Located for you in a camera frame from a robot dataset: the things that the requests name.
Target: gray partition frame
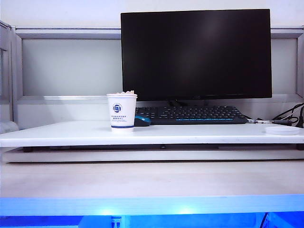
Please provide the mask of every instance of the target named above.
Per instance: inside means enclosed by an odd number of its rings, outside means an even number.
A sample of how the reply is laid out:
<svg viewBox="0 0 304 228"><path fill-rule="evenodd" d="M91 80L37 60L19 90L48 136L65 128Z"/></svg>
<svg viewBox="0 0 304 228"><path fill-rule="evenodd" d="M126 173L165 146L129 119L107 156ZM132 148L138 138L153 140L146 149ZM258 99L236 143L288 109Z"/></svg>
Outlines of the gray partition frame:
<svg viewBox="0 0 304 228"><path fill-rule="evenodd" d="M105 96L24 96L22 84L22 39L120 39L120 28L13 28L13 100L18 104L106 104ZM271 38L297 39L296 94L272 98L248 99L246 102L302 102L304 95L304 26L272 27Z"/></svg>
<svg viewBox="0 0 304 228"><path fill-rule="evenodd" d="M12 95L12 70L11 70L11 26L3 21L0 21L0 50L3 53L1 56L1 75L3 81L0 86L0 103L3 105L9 105L9 117L13 120L13 95Z"/></svg>

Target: white coaster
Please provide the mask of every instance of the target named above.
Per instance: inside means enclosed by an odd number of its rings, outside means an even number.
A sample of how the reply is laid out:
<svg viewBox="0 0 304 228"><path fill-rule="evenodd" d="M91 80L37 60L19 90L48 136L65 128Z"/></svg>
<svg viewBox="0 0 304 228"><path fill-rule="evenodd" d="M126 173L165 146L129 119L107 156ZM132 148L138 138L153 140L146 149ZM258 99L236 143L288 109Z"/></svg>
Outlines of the white coaster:
<svg viewBox="0 0 304 228"><path fill-rule="evenodd" d="M295 135L299 134L300 128L290 127L290 126L280 126L280 127L267 127L267 134L279 134L279 135Z"/></svg>

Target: cup logo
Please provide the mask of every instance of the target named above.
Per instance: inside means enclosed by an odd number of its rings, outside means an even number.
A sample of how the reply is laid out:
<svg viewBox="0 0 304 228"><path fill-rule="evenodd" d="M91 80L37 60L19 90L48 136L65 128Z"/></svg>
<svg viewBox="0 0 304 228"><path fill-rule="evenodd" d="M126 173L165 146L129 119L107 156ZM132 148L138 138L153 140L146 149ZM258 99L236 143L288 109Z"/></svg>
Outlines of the cup logo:
<svg viewBox="0 0 304 228"><path fill-rule="evenodd" d="M121 106L119 105L119 104L114 104L113 105L113 110L114 110L114 112L116 112L116 113L118 113L118 112L120 112L121 111Z"/></svg>

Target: white wall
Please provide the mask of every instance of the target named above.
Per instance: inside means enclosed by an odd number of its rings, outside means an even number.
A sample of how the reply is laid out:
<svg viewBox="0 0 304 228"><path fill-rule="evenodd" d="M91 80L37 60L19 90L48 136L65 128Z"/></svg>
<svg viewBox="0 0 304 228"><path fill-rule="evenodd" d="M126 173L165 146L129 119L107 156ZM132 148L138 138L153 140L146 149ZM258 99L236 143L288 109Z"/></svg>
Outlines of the white wall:
<svg viewBox="0 0 304 228"><path fill-rule="evenodd" d="M120 26L120 13L165 10L271 10L271 25L304 24L304 0L1 0L14 26Z"/></svg>

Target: monitor screen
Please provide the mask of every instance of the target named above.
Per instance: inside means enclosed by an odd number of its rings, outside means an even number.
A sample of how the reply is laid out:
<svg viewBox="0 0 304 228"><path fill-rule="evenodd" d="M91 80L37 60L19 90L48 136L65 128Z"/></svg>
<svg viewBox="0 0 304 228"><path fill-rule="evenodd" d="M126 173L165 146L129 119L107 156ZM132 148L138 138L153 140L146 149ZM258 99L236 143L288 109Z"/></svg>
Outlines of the monitor screen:
<svg viewBox="0 0 304 228"><path fill-rule="evenodd" d="M139 101L272 96L268 9L122 13L121 29Z"/></svg>

